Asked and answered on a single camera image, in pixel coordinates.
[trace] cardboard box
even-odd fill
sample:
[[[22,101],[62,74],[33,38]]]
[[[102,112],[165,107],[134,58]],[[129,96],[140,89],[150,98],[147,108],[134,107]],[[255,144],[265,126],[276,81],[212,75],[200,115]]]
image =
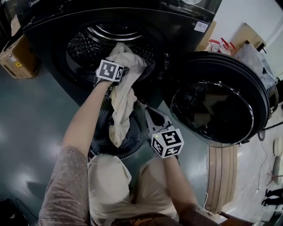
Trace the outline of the cardboard box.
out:
[[[233,52],[233,55],[239,51],[240,48],[245,44],[246,41],[257,48],[261,43],[266,43],[264,40],[251,28],[248,24],[244,23],[237,33],[232,37],[231,43],[235,46],[236,50]]]
[[[204,37],[200,41],[198,47],[195,49],[195,51],[204,51],[207,47],[208,41],[211,38],[212,32],[216,26],[216,21],[212,21],[211,25],[209,26],[207,32],[205,33]]]
[[[15,42],[7,43],[0,54],[0,64],[14,79],[33,78],[42,65],[23,35]]]

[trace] towel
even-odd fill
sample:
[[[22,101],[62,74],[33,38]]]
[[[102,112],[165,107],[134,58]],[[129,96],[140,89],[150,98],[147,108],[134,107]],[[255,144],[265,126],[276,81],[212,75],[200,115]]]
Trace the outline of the towel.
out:
[[[110,95],[114,125],[109,128],[109,138],[116,147],[120,147],[130,128],[129,116],[137,100],[132,85],[143,73],[146,62],[121,42],[117,43],[106,60],[129,68],[128,74],[122,77],[119,85],[113,87]]]

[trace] forearm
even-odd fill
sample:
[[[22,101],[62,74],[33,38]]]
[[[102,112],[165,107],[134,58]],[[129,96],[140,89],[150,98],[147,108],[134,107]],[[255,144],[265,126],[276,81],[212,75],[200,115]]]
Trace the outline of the forearm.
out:
[[[109,82],[99,83],[73,117],[63,139],[63,146],[76,147],[85,156],[92,142],[100,107]]]
[[[165,158],[164,169],[167,181],[167,188],[180,216],[182,211],[188,206],[198,205],[195,193],[185,177],[175,156]]]

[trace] washer door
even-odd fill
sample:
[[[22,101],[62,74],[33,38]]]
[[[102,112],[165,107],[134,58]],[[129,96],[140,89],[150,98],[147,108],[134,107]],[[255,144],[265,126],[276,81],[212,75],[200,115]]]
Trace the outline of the washer door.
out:
[[[173,62],[162,96],[176,120],[214,147],[249,139],[268,120],[268,96],[257,75],[219,53]]]

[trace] label sticker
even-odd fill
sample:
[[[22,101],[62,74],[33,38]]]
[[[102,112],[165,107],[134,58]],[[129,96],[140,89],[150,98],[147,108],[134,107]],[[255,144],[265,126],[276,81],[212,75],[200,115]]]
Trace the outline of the label sticker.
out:
[[[195,26],[194,30],[197,30],[197,31],[200,31],[200,32],[205,32],[207,30],[207,27],[208,27],[208,24],[202,23],[202,22],[198,21],[196,23],[196,26]]]
[[[14,58],[13,55],[9,55],[9,58],[10,58],[10,60],[11,60],[13,63],[17,61],[16,58]]]
[[[20,62],[15,62],[15,65],[16,65],[18,68],[22,67],[22,65],[21,65]]]

